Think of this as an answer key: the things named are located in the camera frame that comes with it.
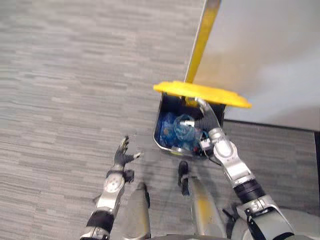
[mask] blue plastic bag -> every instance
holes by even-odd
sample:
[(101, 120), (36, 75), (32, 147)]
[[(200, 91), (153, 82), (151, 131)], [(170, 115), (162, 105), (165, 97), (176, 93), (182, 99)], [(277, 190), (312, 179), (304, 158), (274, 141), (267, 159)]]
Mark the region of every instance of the blue plastic bag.
[(178, 139), (174, 130), (174, 121), (177, 118), (172, 112), (168, 112), (162, 118), (162, 126), (160, 131), (159, 143), (163, 147), (176, 146)]

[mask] baseboard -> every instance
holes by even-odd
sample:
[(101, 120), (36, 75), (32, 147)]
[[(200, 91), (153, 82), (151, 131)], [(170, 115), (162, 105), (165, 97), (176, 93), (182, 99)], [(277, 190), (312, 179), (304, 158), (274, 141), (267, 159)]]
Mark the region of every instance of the baseboard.
[(267, 124), (267, 123), (256, 123), (256, 122), (251, 122), (251, 121), (238, 121), (238, 120), (232, 120), (232, 119), (226, 119), (226, 118), (224, 118), (223, 121), (231, 122), (231, 123), (239, 123), (239, 124), (250, 124), (250, 125), (262, 126), (262, 127), (278, 128), (278, 129), (304, 131), (304, 132), (310, 132), (310, 133), (316, 132), (314, 130), (299, 128), (299, 127), (280, 126), (280, 125), (273, 125), (273, 124)]

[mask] robotic hand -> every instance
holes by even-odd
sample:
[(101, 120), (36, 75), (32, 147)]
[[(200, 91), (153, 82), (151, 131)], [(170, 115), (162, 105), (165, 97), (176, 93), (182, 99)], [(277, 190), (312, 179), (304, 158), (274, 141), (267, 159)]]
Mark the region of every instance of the robotic hand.
[(209, 159), (214, 158), (221, 165), (224, 175), (243, 204), (237, 207), (237, 212), (247, 221), (252, 237), (256, 240), (284, 240), (293, 236), (293, 227), (240, 159), (235, 144), (220, 127), (211, 106), (201, 98), (194, 100), (198, 103), (203, 118), (180, 124), (208, 132), (209, 137), (202, 140), (200, 146)]
[(106, 174), (103, 191), (96, 203), (80, 240), (107, 240), (114, 224), (120, 205), (120, 198), (125, 190), (125, 183), (134, 180), (134, 171), (125, 170), (125, 165), (140, 158), (143, 153), (126, 154), (129, 137), (122, 139), (114, 156), (114, 164)]

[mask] white wall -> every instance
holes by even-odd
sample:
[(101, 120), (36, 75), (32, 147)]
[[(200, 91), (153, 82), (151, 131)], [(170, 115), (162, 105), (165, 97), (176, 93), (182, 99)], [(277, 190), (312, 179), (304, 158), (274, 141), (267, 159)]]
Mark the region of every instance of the white wall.
[(239, 93), (226, 119), (320, 130), (320, 0), (222, 0), (195, 84)]

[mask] black joint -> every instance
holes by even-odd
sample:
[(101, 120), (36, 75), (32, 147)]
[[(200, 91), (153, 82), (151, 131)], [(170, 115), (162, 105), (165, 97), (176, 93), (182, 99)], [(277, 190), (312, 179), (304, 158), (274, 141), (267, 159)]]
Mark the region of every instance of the black joint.
[(135, 171), (133, 170), (126, 170), (123, 173), (124, 181), (126, 183), (132, 183), (135, 179)]
[(111, 229), (114, 225), (115, 218), (112, 214), (107, 211), (96, 211), (90, 218), (87, 227), (98, 227), (106, 230), (108, 233), (111, 232)]
[(110, 171), (108, 171), (108, 172), (106, 173), (105, 178), (109, 177), (110, 174), (122, 174), (122, 175), (123, 175), (123, 174), (124, 174), (124, 171), (120, 171), (120, 170), (110, 170)]
[(243, 204), (266, 195), (261, 185), (255, 179), (236, 186), (234, 191)]

